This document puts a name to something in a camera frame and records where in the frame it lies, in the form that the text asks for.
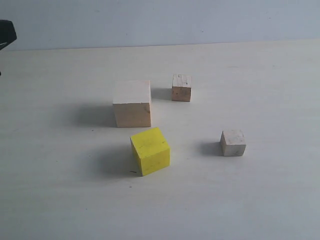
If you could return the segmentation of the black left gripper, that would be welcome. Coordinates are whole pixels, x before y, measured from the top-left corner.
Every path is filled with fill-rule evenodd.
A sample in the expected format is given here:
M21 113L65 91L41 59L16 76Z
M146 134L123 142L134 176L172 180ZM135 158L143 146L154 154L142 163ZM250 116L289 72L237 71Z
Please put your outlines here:
M0 50L17 40L14 24L10 20L0 20Z

